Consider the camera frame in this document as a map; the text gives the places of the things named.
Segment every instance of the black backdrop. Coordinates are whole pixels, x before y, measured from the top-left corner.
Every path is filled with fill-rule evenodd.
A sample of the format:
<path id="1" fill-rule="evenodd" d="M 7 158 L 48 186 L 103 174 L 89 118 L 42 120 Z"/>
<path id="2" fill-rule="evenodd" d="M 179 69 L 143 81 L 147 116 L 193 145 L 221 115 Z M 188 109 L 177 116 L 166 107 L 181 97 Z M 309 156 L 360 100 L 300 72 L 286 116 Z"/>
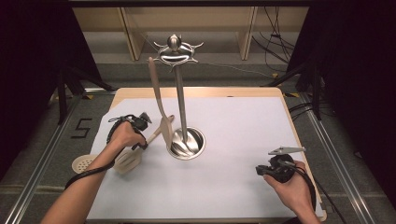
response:
<path id="1" fill-rule="evenodd" d="M 30 141 L 63 66 L 101 80 L 73 10 L 33 2 L 0 7 L 0 178 Z"/>
<path id="2" fill-rule="evenodd" d="M 288 70 L 312 52 L 325 96 L 396 208 L 396 2 L 311 7 Z M 312 82 L 312 71 L 303 71 L 298 87 Z"/>

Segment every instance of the metal base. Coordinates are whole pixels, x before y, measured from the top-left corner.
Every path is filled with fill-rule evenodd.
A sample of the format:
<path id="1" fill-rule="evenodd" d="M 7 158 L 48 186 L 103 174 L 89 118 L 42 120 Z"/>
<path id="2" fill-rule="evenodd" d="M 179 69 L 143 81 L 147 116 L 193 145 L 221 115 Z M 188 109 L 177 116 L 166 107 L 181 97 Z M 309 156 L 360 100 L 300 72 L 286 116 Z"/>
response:
<path id="1" fill-rule="evenodd" d="M 204 151 L 206 140 L 201 131 L 187 127 L 187 136 L 187 141 L 184 141 L 181 128 L 174 132 L 172 146 L 168 151 L 176 159 L 191 160 L 201 155 Z"/>

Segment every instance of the hand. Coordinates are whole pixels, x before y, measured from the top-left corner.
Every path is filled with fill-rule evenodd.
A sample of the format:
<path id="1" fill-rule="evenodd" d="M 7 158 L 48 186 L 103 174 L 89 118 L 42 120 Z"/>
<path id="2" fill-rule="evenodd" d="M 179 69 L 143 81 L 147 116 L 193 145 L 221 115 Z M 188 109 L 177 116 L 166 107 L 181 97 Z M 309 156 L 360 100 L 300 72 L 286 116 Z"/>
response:
<path id="1" fill-rule="evenodd" d="M 134 132 L 130 122 L 124 121 L 111 136 L 110 143 L 112 142 L 117 142 L 120 144 L 120 147 L 124 148 L 132 147 L 137 143 L 143 146 L 146 144 L 146 139 L 141 134 Z"/>
<path id="2" fill-rule="evenodd" d="M 294 163 L 297 167 L 305 170 L 305 164 L 303 162 L 294 161 Z M 269 175 L 264 175 L 263 177 L 264 180 L 274 188 L 282 203 L 291 209 L 302 222 L 310 218 L 310 221 L 307 223 L 314 223 L 313 221 L 318 223 L 318 218 L 312 207 L 309 187 L 301 175 L 294 173 L 293 177 L 283 184 L 277 182 Z"/>

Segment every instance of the spoon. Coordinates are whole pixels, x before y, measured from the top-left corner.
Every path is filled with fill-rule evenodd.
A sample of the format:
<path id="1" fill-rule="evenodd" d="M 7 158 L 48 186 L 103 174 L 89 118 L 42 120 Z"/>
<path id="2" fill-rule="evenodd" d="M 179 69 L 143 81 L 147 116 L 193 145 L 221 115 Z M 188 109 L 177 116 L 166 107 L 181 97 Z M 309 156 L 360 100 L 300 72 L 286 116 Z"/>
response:
<path id="1" fill-rule="evenodd" d="M 160 82 L 158 81 L 157 69 L 155 67 L 155 63 L 151 57 L 148 58 L 148 70 L 151 77 L 152 87 L 154 89 L 155 98 L 157 100 L 158 108 L 160 109 L 161 115 L 161 124 L 160 129 L 163 134 L 163 140 L 165 140 L 166 148 L 169 150 L 172 146 L 172 124 L 171 121 L 166 117 L 165 112 L 163 111 L 163 101 L 161 100 L 161 92 L 160 92 Z"/>

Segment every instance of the aluminum rail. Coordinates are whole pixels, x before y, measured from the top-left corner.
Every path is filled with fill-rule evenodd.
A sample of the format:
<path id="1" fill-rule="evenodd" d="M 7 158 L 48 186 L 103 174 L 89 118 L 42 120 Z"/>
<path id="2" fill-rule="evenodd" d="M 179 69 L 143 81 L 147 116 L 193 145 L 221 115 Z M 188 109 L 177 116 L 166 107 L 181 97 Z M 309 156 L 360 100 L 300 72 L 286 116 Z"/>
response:
<path id="1" fill-rule="evenodd" d="M 68 108 L 69 113 L 67 114 L 64 122 L 58 125 L 51 139 L 49 140 L 49 144 L 43 152 L 43 155 L 40 158 L 37 166 L 35 167 L 32 175 L 24 186 L 20 197 L 14 203 L 13 207 L 10 210 L 8 215 L 7 224 L 20 223 L 21 219 L 35 194 L 35 189 L 37 188 L 43 174 L 47 170 L 48 165 L 50 164 L 52 157 L 56 151 L 56 147 L 58 146 L 60 139 L 64 133 L 65 127 L 67 126 L 73 111 L 77 107 L 81 96 L 75 96 Z"/>
<path id="2" fill-rule="evenodd" d="M 303 92 L 300 95 L 302 97 L 303 103 L 310 102 L 306 93 Z M 341 185 L 346 191 L 346 195 L 352 203 L 352 206 L 355 209 L 359 220 L 361 221 L 361 223 L 376 223 L 373 214 L 370 212 L 366 201 L 364 201 L 359 189 L 350 177 L 347 168 L 345 167 L 340 156 L 338 155 L 337 150 L 335 149 L 334 144 L 332 143 L 330 136 L 327 134 L 322 122 L 316 119 L 312 111 L 308 112 L 308 117 L 311 120 L 322 145 L 324 146 L 327 156 L 332 163 L 332 167 L 337 173 Z"/>

